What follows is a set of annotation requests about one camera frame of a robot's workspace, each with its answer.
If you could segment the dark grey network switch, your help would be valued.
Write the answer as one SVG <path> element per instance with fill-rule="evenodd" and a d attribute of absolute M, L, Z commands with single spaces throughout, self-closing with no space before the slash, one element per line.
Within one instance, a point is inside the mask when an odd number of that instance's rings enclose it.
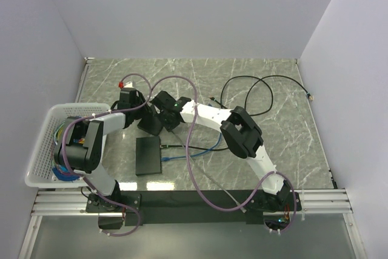
<path fill-rule="evenodd" d="M 157 175 L 162 173 L 161 141 L 158 136 L 136 139 L 135 175 Z"/>

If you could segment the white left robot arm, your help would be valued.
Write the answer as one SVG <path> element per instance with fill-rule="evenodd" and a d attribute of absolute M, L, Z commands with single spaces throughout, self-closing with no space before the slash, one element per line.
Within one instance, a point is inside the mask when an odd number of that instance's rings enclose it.
<path fill-rule="evenodd" d="M 82 177 L 95 192 L 102 196 L 101 206 L 113 212 L 121 207 L 122 196 L 118 182 L 102 166 L 104 137 L 127 128 L 139 119 L 146 99 L 134 88 L 123 88 L 116 103 L 116 111 L 104 116 L 82 119 L 70 116 L 65 119 L 63 132 L 55 146 L 54 161 Z"/>

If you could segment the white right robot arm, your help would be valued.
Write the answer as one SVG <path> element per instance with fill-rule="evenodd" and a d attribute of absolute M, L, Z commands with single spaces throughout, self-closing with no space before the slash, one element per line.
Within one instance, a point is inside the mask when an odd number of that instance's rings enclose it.
<path fill-rule="evenodd" d="M 269 207 L 280 210 L 287 204 L 290 183 L 276 170 L 266 152 L 262 130 L 244 108 L 217 109 L 186 97 L 175 100 L 166 91 L 159 92 L 151 103 L 159 110 L 158 119 L 168 131 L 181 123 L 195 123 L 221 133 L 228 149 L 245 159 L 258 178 L 273 172 L 262 183 Z"/>

